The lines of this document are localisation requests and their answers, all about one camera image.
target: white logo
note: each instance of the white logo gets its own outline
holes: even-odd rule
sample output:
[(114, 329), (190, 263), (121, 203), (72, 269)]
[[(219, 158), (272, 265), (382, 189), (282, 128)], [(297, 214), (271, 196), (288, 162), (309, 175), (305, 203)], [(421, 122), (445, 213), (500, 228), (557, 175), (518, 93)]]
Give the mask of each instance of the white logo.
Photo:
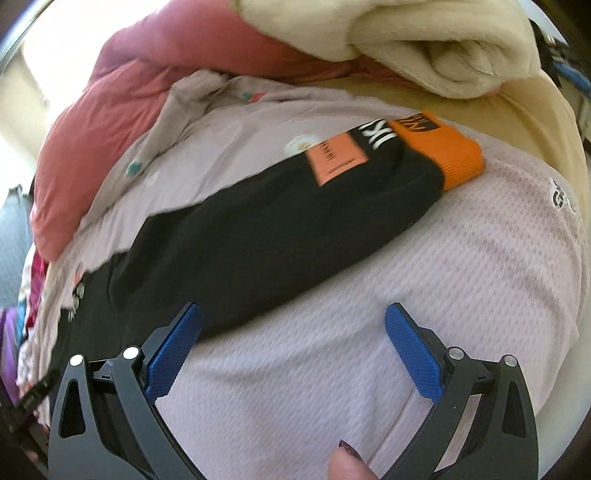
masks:
[(570, 213), (577, 213), (577, 209), (570, 201), (568, 195), (566, 195), (564, 190), (552, 177), (550, 177), (550, 199), (552, 200), (552, 205), (554, 205), (558, 210), (560, 210), (564, 205), (567, 205)]
[(293, 157), (299, 153), (305, 152), (309, 148), (321, 143), (322, 140), (316, 135), (300, 135), (295, 137), (285, 146), (285, 153)]
[(386, 140), (398, 136), (394, 133), (386, 120), (373, 120), (368, 124), (361, 125), (359, 130), (364, 137), (369, 137), (368, 143), (374, 150), (377, 150)]

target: orange ribbed cuff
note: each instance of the orange ribbed cuff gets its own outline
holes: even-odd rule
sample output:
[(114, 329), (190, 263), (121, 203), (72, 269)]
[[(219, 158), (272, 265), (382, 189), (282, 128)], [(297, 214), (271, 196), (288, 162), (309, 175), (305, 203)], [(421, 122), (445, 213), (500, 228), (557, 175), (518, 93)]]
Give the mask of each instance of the orange ribbed cuff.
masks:
[(444, 190), (450, 190), (484, 171), (480, 145), (430, 112), (390, 120), (389, 124), (409, 147), (437, 164), (443, 172)]

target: painted fingernail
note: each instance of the painted fingernail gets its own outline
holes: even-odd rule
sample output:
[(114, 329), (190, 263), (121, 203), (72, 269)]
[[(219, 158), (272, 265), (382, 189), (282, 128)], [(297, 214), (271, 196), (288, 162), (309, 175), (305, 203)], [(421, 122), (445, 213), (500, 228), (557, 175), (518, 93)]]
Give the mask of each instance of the painted fingernail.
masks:
[(361, 458), (361, 455), (357, 453), (357, 450), (355, 450), (346, 441), (341, 440), (339, 442), (339, 448), (342, 448), (345, 452), (347, 452), (349, 455), (351, 455), (351, 457), (355, 457), (360, 462), (363, 462), (363, 459)]

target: beige fabric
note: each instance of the beige fabric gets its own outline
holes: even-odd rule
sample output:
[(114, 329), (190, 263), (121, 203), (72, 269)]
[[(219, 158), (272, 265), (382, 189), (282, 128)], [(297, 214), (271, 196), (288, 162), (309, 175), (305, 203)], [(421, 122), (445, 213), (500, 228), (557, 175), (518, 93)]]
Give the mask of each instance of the beige fabric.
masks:
[(361, 53), (427, 90), (475, 98), (537, 75), (517, 0), (233, 0), (257, 30), (315, 57)]
[(312, 85), (341, 88), (393, 105), (430, 110), (544, 160), (570, 182), (583, 219), (589, 225), (591, 194), (577, 123), (569, 103), (547, 77), (538, 75), (507, 82), (497, 95), (470, 100), (451, 100), (352, 77)]

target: fingertip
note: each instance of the fingertip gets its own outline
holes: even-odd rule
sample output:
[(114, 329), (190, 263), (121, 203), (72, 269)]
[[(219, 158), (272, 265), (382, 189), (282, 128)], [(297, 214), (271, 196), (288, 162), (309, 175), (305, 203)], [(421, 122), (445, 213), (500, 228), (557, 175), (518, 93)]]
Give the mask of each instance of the fingertip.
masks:
[(338, 448), (330, 454), (329, 480), (378, 480), (378, 477), (363, 462)]

